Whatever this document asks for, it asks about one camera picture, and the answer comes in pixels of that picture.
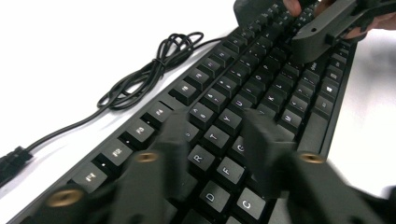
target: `mechanical keyboard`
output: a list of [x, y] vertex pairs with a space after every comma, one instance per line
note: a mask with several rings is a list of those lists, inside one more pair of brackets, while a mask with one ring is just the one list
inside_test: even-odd
[[290, 42], [313, 19], [293, 18], [274, 3], [238, 27], [149, 104], [129, 118], [11, 223], [29, 217], [48, 192], [75, 183], [89, 193], [116, 181], [134, 152], [147, 149], [172, 110], [189, 111], [191, 151], [182, 200], [169, 200], [171, 223], [266, 223], [275, 200], [263, 198], [249, 173], [241, 135], [243, 112], [272, 118], [297, 150], [327, 157], [356, 45], [341, 42], [307, 64], [293, 61]]

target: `keyboard cable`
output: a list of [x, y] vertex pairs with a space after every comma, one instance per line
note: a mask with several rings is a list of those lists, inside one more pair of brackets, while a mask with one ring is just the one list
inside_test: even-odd
[[[193, 32], [189, 35], [169, 35], [167, 39], [161, 42], [157, 50], [156, 58], [140, 70], [133, 72], [117, 82], [110, 91], [98, 101], [96, 106], [99, 109], [95, 113], [81, 121], [40, 138], [27, 148], [17, 147], [14, 151], [0, 158], [0, 188], [15, 177], [25, 164], [33, 158], [34, 153], [32, 151], [34, 149], [38, 151], [40, 145], [60, 134], [69, 132], [92, 121], [107, 109], [118, 111], [136, 105], [155, 87], [166, 72], [186, 62], [195, 50], [204, 45], [222, 40], [222, 38], [216, 38], [196, 46], [203, 38], [204, 34], [201, 32]], [[137, 84], [141, 85], [134, 91], [128, 92], [129, 89]]]

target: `finger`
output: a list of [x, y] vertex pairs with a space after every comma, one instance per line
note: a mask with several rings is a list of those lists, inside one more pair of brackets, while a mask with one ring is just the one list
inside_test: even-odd
[[315, 8], [315, 17], [318, 16], [320, 13], [322, 13], [326, 8], [331, 6], [335, 0], [322, 0], [317, 8]]
[[373, 29], [396, 30], [396, 13], [392, 12], [386, 15], [377, 16], [364, 32], [361, 31], [360, 27], [356, 27], [352, 29], [344, 38], [355, 38], [359, 35], [364, 35]]
[[297, 17], [301, 13], [301, 6], [298, 0], [283, 0], [283, 4], [288, 9], [292, 17]]
[[393, 12], [384, 15], [383, 17], [381, 16], [375, 29], [396, 30], [396, 13]]

